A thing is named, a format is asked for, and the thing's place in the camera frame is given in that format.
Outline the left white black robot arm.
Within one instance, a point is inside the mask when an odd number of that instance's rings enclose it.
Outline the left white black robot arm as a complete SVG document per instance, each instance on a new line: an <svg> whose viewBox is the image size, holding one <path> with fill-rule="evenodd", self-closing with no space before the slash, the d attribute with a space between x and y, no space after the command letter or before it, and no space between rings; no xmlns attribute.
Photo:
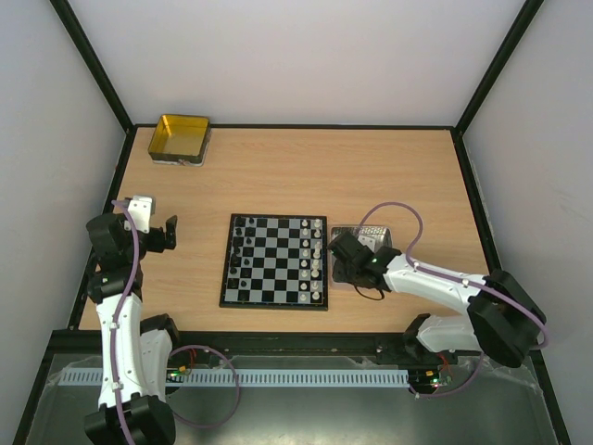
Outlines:
<svg viewBox="0 0 593 445"><path fill-rule="evenodd" d="M179 340L168 314L141 317L143 272L148 252L176 247L178 219L161 228L145 218L121 213L93 218L86 230L98 271L87 294L101 327L102 378L97 410L85 416L84 432L93 444L172 444L176 426L166 402L167 364Z"/></svg>

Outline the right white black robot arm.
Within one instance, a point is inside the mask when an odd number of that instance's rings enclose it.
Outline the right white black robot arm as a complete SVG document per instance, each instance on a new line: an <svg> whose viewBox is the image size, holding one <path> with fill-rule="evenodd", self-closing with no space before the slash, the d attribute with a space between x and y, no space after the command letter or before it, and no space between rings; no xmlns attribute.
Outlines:
<svg viewBox="0 0 593 445"><path fill-rule="evenodd" d="M336 236L329 250L339 279L356 289L411 294L455 312L421 314L412 322L404 351L413 362L445 350L468 350L518 368L545 336L544 312L506 271L482 276L435 267L395 248L373 251L351 232Z"/></svg>

